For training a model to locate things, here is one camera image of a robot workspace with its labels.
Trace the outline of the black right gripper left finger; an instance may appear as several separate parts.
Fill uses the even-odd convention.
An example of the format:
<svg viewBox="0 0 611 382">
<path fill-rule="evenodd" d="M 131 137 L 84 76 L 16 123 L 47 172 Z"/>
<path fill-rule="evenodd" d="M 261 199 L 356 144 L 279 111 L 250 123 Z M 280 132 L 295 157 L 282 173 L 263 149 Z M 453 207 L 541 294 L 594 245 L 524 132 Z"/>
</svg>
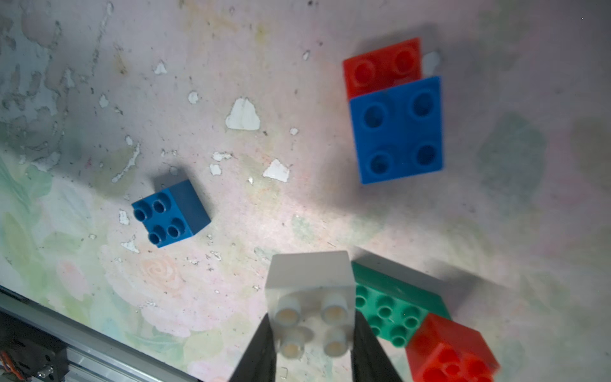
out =
<svg viewBox="0 0 611 382">
<path fill-rule="evenodd" d="M 277 353 L 269 315 L 265 315 L 229 382 L 275 382 Z"/>
</svg>

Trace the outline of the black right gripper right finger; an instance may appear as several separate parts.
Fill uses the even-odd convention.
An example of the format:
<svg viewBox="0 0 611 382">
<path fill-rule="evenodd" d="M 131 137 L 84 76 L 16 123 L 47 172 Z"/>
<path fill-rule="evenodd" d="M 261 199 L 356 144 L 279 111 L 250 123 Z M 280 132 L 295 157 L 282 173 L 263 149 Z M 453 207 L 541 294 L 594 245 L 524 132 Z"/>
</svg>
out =
<svg viewBox="0 0 611 382">
<path fill-rule="evenodd" d="M 351 366 L 353 382 L 403 381 L 360 311 L 355 315 Z"/>
</svg>

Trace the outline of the red square lego brick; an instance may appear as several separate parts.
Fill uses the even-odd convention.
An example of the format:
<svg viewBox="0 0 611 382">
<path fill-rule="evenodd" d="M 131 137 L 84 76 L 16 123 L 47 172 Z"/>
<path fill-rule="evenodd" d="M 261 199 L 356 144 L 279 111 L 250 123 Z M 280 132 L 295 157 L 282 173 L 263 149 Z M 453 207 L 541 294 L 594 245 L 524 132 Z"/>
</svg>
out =
<svg viewBox="0 0 611 382">
<path fill-rule="evenodd" d="M 495 380 L 501 368 L 480 332 L 429 313 L 406 348 L 412 380 Z"/>
</svg>

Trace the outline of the white lego brick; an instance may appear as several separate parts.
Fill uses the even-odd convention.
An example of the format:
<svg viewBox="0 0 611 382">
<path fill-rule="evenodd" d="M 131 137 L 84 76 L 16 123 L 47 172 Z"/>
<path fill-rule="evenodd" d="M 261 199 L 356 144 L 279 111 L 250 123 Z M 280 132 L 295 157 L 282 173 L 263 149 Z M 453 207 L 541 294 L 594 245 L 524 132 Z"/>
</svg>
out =
<svg viewBox="0 0 611 382">
<path fill-rule="evenodd" d="M 353 347 L 356 281 L 346 251 L 274 255 L 264 291 L 284 358 L 298 360 L 307 350 L 338 358 Z"/>
</svg>

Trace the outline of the blue lego brick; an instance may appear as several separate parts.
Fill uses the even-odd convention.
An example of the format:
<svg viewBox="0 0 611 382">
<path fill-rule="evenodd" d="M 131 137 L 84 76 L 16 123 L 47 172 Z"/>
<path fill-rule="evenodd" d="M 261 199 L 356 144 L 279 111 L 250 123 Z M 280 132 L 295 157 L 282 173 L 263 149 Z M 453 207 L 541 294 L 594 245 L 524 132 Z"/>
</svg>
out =
<svg viewBox="0 0 611 382">
<path fill-rule="evenodd" d="M 135 219 L 144 225 L 149 241 L 157 248 L 193 237 L 211 223 L 189 180 L 138 200 L 131 206 Z"/>
<path fill-rule="evenodd" d="M 439 76 L 355 97 L 349 109 L 363 185 L 443 168 Z"/>
</svg>

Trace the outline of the red small lego brick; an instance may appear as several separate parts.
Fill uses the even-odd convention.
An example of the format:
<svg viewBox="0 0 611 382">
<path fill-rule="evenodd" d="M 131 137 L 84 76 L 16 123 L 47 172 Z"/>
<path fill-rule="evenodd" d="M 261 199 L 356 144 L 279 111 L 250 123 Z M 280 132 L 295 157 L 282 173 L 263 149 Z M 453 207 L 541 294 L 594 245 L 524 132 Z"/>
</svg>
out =
<svg viewBox="0 0 611 382">
<path fill-rule="evenodd" d="M 342 63 L 348 100 L 423 78 L 421 41 L 407 41 L 363 53 Z"/>
</svg>

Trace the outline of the green long lego brick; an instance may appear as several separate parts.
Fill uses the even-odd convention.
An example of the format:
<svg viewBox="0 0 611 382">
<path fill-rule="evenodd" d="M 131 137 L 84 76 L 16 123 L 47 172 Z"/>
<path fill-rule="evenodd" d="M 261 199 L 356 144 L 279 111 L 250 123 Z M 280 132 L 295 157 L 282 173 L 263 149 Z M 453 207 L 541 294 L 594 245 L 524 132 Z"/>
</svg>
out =
<svg viewBox="0 0 611 382">
<path fill-rule="evenodd" d="M 356 309 L 375 336 L 405 348 L 429 313 L 450 319 L 442 297 L 352 262 Z"/>
</svg>

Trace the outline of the blue lego brick loose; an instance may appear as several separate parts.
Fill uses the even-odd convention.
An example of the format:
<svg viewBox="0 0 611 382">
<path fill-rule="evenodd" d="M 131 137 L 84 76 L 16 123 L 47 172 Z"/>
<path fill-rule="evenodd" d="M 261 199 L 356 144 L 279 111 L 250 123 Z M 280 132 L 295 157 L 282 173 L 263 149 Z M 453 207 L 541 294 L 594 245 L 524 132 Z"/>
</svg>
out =
<svg viewBox="0 0 611 382">
<path fill-rule="evenodd" d="M 149 241 L 157 248 L 193 237 L 211 223 L 189 180 L 138 200 L 131 206 L 135 219 L 144 225 Z"/>
</svg>

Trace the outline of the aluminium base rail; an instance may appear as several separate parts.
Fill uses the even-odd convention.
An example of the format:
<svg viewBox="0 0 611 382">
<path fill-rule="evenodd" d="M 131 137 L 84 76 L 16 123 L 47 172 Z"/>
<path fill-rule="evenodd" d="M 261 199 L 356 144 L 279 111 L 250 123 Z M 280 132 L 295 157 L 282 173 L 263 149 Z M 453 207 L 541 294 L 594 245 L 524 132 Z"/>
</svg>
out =
<svg viewBox="0 0 611 382">
<path fill-rule="evenodd" d="M 197 379 L 2 287 L 1 380 Z"/>
</svg>

